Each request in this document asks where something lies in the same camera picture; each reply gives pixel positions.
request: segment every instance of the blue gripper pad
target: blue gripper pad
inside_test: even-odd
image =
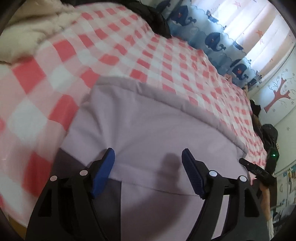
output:
[[[182,164],[184,166],[184,169],[187,173],[187,176],[189,178],[189,181],[193,187],[193,190],[195,194],[197,195],[204,195],[204,179],[199,173],[197,166],[195,165],[195,162],[197,162],[189,149],[185,149],[182,151]]]
[[[96,176],[93,178],[93,188],[91,191],[91,195],[93,196],[93,198],[101,194],[105,188],[105,184],[107,182],[107,179],[109,177],[109,174],[112,170],[115,161],[114,150],[112,148],[108,148],[102,160],[103,163],[101,164],[100,169],[96,173]]]

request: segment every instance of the white fluffy blanket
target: white fluffy blanket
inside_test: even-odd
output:
[[[47,37],[66,28],[80,16],[60,0],[27,0],[0,35],[0,61],[14,63],[33,55]]]

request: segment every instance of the pink checkered bedsheet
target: pink checkered bedsheet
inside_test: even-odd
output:
[[[0,65],[0,206],[14,219],[28,224],[71,120],[100,75],[130,77],[203,107],[246,144],[246,159],[264,166],[249,101],[203,51],[154,34],[121,5],[78,9],[82,16],[33,58]]]

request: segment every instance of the person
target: person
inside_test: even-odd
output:
[[[274,237],[274,227],[273,218],[270,213],[270,191],[269,188],[264,186],[261,182],[259,188],[262,192],[261,208],[267,221],[269,239],[271,240]]]

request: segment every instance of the sheer curtain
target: sheer curtain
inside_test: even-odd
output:
[[[234,83],[240,87],[246,83],[249,87],[261,84],[268,73],[281,65],[295,45],[289,26],[268,0],[159,2],[168,3],[163,14],[172,35],[203,49],[218,72],[233,75]],[[179,19],[184,14],[187,16],[182,23]],[[211,39],[217,42],[216,49],[206,43],[207,37],[213,33],[216,37]],[[240,68],[244,71],[242,76],[234,71],[238,64],[245,65]]]
[[[226,26],[224,32],[243,46],[251,68],[262,76],[295,44],[289,26],[268,0],[193,0],[192,5],[210,10]]]

